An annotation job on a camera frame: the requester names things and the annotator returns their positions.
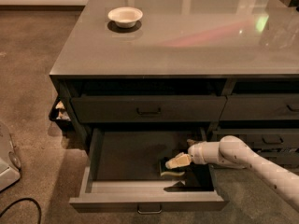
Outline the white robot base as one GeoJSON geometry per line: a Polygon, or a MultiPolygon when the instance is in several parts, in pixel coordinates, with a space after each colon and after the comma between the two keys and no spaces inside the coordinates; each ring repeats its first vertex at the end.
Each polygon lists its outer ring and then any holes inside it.
{"type": "Polygon", "coordinates": [[[21,162],[17,157],[8,127],[0,122],[0,191],[21,178],[21,162]]]}

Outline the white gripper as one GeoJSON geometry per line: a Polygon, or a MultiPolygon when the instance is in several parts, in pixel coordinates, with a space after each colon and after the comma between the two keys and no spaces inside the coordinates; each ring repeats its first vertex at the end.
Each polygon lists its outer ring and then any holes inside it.
{"type": "Polygon", "coordinates": [[[187,139],[188,154],[179,153],[176,157],[165,163],[167,169],[175,169],[188,166],[191,162],[195,164],[217,163],[220,159],[218,142],[200,142],[187,139]]]}

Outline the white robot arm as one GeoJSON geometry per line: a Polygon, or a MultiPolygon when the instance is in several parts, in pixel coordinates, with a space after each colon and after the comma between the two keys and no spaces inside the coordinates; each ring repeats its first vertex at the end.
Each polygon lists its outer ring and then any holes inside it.
{"type": "Polygon", "coordinates": [[[241,139],[227,135],[219,142],[189,141],[186,153],[166,161],[166,171],[194,164],[217,164],[229,168],[247,168],[256,174],[278,196],[299,210],[299,176],[255,153],[241,139]]]}

